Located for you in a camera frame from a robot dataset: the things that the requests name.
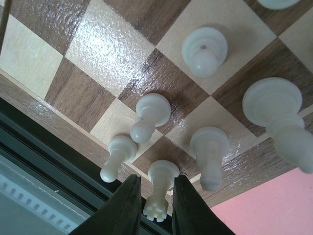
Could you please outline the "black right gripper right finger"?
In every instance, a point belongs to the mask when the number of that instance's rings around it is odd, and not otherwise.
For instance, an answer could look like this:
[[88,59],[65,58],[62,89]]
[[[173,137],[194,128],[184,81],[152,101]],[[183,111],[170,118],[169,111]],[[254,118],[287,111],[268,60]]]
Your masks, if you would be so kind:
[[233,235],[208,207],[188,178],[174,180],[172,228],[174,235]]

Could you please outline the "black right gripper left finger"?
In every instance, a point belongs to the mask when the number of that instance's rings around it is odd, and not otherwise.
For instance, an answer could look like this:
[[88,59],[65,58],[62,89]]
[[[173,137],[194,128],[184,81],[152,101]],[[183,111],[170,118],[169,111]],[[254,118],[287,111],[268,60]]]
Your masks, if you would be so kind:
[[108,202],[72,235],[137,235],[141,221],[141,178],[132,174]]

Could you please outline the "white chess piece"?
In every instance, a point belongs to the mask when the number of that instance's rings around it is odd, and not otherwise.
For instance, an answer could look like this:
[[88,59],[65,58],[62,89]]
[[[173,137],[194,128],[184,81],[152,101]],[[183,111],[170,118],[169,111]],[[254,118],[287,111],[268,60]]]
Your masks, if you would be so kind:
[[228,136],[217,127],[202,127],[192,135],[190,147],[201,170],[201,188],[216,191],[222,183],[223,157],[230,151]]
[[146,199],[143,209],[143,215],[150,221],[163,222],[167,218],[169,203],[165,196],[174,186],[174,179],[179,174],[179,168],[168,160],[158,160],[151,164],[148,177],[154,187],[153,195]]
[[246,118],[265,127],[277,154],[302,172],[313,172],[313,136],[298,114],[302,93],[292,82],[270,77],[252,84],[244,94]]
[[257,0],[263,7],[270,10],[282,10],[291,7],[300,0]]

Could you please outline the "white pawn piece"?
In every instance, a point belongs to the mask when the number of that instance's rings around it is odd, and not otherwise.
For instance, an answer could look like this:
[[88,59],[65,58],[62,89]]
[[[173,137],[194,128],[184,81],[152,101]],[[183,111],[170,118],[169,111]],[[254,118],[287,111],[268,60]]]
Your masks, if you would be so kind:
[[122,164],[133,160],[137,153],[136,143],[124,135],[114,136],[108,145],[110,157],[100,170],[100,178],[106,183],[114,182],[122,171]]
[[136,104],[137,119],[131,128],[133,141],[142,144],[152,137],[157,127],[166,124],[171,116],[169,101],[156,93],[146,94]]
[[190,33],[182,44],[183,61],[198,78],[212,76],[225,61],[228,52],[226,37],[213,27],[201,27]]

